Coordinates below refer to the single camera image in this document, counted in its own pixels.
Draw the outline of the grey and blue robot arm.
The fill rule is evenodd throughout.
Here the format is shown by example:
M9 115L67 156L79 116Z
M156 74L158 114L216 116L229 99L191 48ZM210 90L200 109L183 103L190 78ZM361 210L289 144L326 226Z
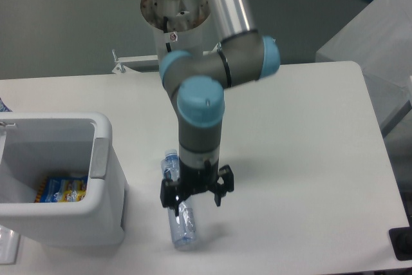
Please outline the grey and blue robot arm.
M234 190L229 166L220 167L224 91L275 74L279 50L269 36L258 33L247 0L207 0L218 30L215 52L194 56L164 44L159 74L178 118L179 179L164 180L160 199L177 210L190 196L210 191L216 204ZM162 31L180 35L200 25L198 0L157 0L154 16Z

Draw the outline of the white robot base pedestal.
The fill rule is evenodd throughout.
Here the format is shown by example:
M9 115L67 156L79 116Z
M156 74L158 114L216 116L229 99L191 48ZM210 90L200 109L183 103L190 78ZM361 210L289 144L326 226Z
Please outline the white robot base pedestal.
M140 9L153 31L158 62L175 50L203 55L203 27L211 14L208 0L141 0Z

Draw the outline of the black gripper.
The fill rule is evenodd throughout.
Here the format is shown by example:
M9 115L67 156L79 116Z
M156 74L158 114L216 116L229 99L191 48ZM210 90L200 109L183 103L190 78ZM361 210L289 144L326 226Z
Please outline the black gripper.
M229 165L218 168L219 161L211 164L206 160L201 167L191 167L182 159L179 165L179 179L163 179L160 188L162 207L172 210L175 217L179 214L180 198L210 191L216 206L220 207L221 199L234 191L234 173Z

